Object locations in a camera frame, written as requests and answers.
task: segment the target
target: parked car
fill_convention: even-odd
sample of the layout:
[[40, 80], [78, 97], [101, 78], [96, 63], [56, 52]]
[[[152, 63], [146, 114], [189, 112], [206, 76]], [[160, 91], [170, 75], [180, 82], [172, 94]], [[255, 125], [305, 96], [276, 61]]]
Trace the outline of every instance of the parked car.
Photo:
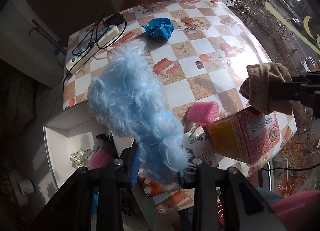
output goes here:
[[291, 18], [291, 22], [297, 29], [300, 29], [300, 30], [303, 29], [303, 26], [302, 26], [301, 22], [299, 21], [299, 19]]
[[313, 70], [315, 68], [315, 62], [311, 56], [304, 59], [299, 66], [302, 70], [302, 73], [307, 73], [310, 70]]

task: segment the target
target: black power cable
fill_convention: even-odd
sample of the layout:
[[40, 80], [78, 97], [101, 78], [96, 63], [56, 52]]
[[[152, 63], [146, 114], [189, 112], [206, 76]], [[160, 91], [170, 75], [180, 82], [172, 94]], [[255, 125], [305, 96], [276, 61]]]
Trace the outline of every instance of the black power cable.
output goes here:
[[[124, 19], [123, 15], [121, 15], [121, 14], [119, 14], [119, 15], [115, 14], [115, 15], [114, 15], [115, 19], [114, 19], [114, 20], [116, 20], [117, 18], [121, 18], [121, 19], [124, 21], [124, 29], [122, 30], [122, 32], [118, 35], [118, 37], [117, 37], [112, 43], [110, 43], [110, 44], [106, 43], [105, 45], [107, 45], [107, 44], [108, 44], [108, 45], [107, 45], [107, 46], [103, 46], [103, 47], [101, 48], [101, 47], [99, 46], [99, 44], [98, 44], [98, 41], [106, 34], [106, 32], [108, 31], [109, 26], [112, 25], [112, 22], [113, 22], [113, 21], [109, 21], [109, 22], [104, 21], [104, 20], [102, 19], [103, 16], [104, 16], [104, 14], [99, 18], [99, 20], [98, 20], [97, 22], [94, 23], [93, 28], [86, 34], [86, 36], [85, 36], [85, 37], [79, 42], [79, 44], [73, 49], [73, 51], [72, 51], [72, 54], [73, 54], [73, 55], [80, 55], [80, 54], [83, 54], [84, 52], [87, 52], [84, 56], [82, 56], [82, 57], [79, 59], [79, 61], [80, 61], [81, 59], [83, 59], [84, 57], [87, 56], [87, 54], [90, 52], [90, 49], [93, 48], [93, 46], [94, 46], [95, 43], [97, 44], [97, 47], [98, 47], [99, 50], [103, 50], [103, 49], [109, 47], [110, 45], [112, 45], [114, 42], [116, 42], [116, 41], [123, 35], [124, 31], [126, 30], [126, 28], [127, 28], [127, 21]], [[98, 38], [98, 26], [99, 26], [99, 23], [100, 23], [101, 21], [103, 22], [103, 24], [104, 24], [104, 26], [106, 27], [106, 29], [105, 29], [104, 33]], [[93, 36], [93, 32], [94, 32], [95, 29], [96, 29], [96, 42], [93, 43], [93, 42], [92, 42], [92, 36]], [[88, 44], [87, 48], [86, 48], [84, 51], [81, 51], [80, 53], [74, 53], [74, 51], [80, 46], [80, 44], [84, 41], [84, 39], [86, 39], [86, 37], [87, 37], [90, 33], [91, 33], [91, 36], [90, 36], [90, 41], [89, 41], [89, 44]], [[68, 75], [70, 74], [70, 71], [74, 68], [74, 66], [76, 66], [76, 64], [77, 64], [77, 63], [75, 63], [75, 64], [71, 67], [71, 69], [70, 69], [70, 70], [65, 74], [65, 76], [63, 77], [63, 80], [62, 80], [62, 83], [61, 83], [61, 95], [62, 95], [62, 100], [63, 100], [64, 82], [66, 81], [66, 78], [67, 78]]]
[[320, 166], [320, 163], [319, 164], [316, 164], [316, 165], [313, 165], [311, 167], [308, 167], [308, 168], [302, 168], [302, 169], [291, 169], [291, 168], [284, 168], [284, 167], [276, 167], [276, 168], [272, 168], [272, 169], [264, 169], [264, 168], [261, 168], [262, 170], [264, 171], [274, 171], [274, 170], [288, 170], [288, 171], [308, 171], [308, 170], [312, 170], [316, 167]]

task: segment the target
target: pink sponge in box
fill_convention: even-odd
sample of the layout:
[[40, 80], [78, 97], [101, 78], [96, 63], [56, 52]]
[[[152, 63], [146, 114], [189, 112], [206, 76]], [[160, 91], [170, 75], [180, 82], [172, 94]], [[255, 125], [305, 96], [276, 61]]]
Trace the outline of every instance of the pink sponge in box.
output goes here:
[[188, 111], [187, 120], [194, 123], [212, 125], [219, 115], [219, 105], [215, 101], [194, 103]]
[[102, 148], [99, 148], [98, 151], [96, 151], [96, 153], [88, 161], [88, 167], [90, 169], [101, 168], [111, 160], [113, 160], [113, 157]]

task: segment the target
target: screw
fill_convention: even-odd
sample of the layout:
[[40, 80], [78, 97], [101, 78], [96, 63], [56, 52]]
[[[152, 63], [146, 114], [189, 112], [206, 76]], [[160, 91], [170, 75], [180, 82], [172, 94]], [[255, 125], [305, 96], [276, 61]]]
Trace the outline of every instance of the screw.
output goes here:
[[238, 173], [238, 169], [235, 168], [235, 167], [230, 167], [229, 168], [229, 172], [232, 173], [232, 174], [237, 174]]
[[192, 160], [193, 164], [196, 164], [196, 165], [200, 165], [202, 163], [202, 160], [198, 159], [198, 158], [194, 158]]
[[115, 159], [115, 160], [113, 161], [113, 163], [114, 163], [115, 165], [121, 165], [121, 164], [123, 163], [123, 160], [120, 159], [120, 158], [118, 158], [118, 159]]
[[78, 171], [78, 173], [82, 173], [83, 174], [83, 173], [85, 173], [87, 171], [87, 168], [86, 167], [79, 167], [77, 171]]

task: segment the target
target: building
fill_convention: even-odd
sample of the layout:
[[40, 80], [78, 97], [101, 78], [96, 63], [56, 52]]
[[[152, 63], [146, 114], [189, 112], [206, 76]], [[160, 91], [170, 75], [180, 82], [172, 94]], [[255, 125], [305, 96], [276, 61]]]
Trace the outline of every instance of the building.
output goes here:
[[308, 4], [307, 0], [300, 0], [299, 3], [295, 6], [294, 11], [301, 18], [306, 16], [315, 17], [312, 8]]

